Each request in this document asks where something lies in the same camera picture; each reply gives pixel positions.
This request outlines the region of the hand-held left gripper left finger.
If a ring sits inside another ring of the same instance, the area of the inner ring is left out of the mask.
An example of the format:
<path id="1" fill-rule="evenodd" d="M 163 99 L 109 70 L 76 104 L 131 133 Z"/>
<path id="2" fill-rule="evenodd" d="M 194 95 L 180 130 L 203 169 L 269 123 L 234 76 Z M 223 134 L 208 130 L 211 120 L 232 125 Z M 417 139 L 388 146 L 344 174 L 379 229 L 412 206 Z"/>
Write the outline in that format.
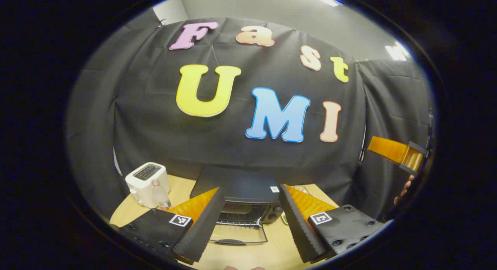
<path id="1" fill-rule="evenodd" d="M 225 203 L 216 187 L 168 211 L 151 209 L 118 232 L 161 261 L 199 262 Z"/>

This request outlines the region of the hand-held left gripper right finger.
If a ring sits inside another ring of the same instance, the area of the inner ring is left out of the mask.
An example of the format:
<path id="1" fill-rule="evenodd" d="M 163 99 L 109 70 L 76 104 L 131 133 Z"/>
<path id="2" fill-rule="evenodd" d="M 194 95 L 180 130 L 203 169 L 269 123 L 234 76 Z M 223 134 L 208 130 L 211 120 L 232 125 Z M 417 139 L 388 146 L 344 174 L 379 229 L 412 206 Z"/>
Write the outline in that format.
<path id="1" fill-rule="evenodd" d="M 286 184 L 279 190 L 280 204 L 304 263 L 340 256 L 388 226 L 351 205 L 334 207 Z"/>

